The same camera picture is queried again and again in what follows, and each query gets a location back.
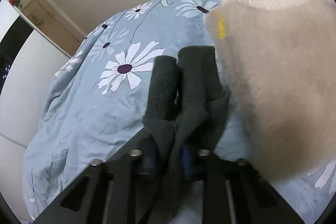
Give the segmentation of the dark grey sweatpants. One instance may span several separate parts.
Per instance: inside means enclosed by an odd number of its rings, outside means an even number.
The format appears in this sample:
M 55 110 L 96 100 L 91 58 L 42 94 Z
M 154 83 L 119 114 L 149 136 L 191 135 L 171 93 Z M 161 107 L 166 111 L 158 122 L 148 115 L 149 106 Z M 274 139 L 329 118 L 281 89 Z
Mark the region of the dark grey sweatpants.
M 155 58 L 142 130 L 154 139 L 170 181 L 190 179 L 193 153 L 215 149 L 226 125 L 228 101 L 214 47 L 188 46 L 177 58 Z

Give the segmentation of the blue floral duvet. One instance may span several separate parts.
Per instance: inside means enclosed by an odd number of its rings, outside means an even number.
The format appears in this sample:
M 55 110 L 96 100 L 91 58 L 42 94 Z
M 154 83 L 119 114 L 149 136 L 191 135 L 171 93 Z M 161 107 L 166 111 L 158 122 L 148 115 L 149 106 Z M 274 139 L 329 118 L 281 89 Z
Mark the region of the blue floral duvet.
M 90 32 L 55 73 L 24 155 L 24 199 L 34 221 L 94 160 L 117 159 L 146 137 L 142 120 L 155 58 L 177 58 L 188 46 L 214 47 L 219 80 L 229 92 L 226 125 L 211 152 L 228 161 L 246 159 L 256 169 L 251 136 L 206 26 L 220 1 L 152 0 L 120 12 Z M 203 183 L 170 181 L 160 159 L 148 223 L 202 222 Z M 294 191 L 285 190 L 298 176 L 271 181 L 257 171 L 302 218 L 290 199 Z

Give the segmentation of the white black wardrobe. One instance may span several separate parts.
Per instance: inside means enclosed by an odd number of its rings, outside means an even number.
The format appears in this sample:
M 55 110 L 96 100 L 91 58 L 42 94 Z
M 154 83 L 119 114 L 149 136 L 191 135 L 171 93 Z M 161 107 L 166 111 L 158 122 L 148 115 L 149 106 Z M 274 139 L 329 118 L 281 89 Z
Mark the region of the white black wardrobe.
M 18 218 L 30 217 L 23 154 L 38 131 L 49 83 L 68 59 L 9 0 L 1 0 L 1 194 Z

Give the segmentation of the cream fluffy garment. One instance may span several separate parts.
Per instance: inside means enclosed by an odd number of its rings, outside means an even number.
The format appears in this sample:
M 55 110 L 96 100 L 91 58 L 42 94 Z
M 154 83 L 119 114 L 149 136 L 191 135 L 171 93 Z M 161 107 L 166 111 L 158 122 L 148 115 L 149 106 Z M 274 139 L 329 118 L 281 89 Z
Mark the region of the cream fluffy garment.
M 335 159 L 335 0 L 220 0 L 206 26 L 251 161 L 271 181 Z

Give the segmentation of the wooden door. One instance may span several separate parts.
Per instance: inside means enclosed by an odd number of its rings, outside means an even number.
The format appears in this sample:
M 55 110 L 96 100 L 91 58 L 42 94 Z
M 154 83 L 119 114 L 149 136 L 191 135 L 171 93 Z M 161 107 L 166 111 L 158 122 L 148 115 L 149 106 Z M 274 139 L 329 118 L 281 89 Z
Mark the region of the wooden door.
M 82 31 L 52 0 L 21 0 L 22 13 L 70 56 L 85 38 Z

